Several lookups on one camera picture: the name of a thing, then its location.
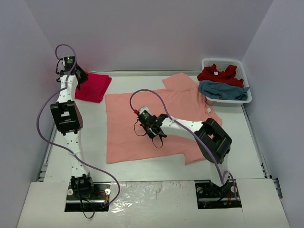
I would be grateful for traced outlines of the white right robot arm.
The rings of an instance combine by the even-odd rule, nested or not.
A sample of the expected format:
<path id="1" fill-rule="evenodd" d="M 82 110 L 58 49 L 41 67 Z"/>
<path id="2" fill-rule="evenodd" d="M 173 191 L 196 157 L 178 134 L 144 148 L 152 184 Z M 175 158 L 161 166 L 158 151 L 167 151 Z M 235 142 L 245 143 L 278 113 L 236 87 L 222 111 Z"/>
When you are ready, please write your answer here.
<path id="1" fill-rule="evenodd" d="M 228 190 L 228 153 L 232 139 L 212 118 L 205 121 L 187 121 L 161 114 L 152 115 L 147 107 L 135 110 L 137 121 L 151 140 L 162 140 L 169 135 L 188 138 L 195 141 L 206 160 L 210 162 L 211 192 L 222 196 Z"/>

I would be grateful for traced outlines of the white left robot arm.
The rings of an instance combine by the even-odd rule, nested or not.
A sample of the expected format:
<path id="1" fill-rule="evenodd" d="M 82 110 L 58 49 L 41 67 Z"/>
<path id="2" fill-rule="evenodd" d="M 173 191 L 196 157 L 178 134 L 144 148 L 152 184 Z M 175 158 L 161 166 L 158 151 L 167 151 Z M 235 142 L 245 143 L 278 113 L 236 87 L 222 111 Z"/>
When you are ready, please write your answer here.
<path id="1" fill-rule="evenodd" d="M 75 56 L 61 58 L 58 62 L 63 67 L 56 70 L 61 91 L 57 101 L 50 105 L 50 110 L 57 130 L 63 135 L 67 148 L 72 151 L 69 160 L 70 186 L 73 194 L 79 199 L 89 199 L 95 195 L 96 187 L 88 168 L 80 162 L 83 158 L 80 132 L 83 128 L 83 119 L 75 102 L 75 92 L 88 79 L 88 74 L 79 67 Z"/>

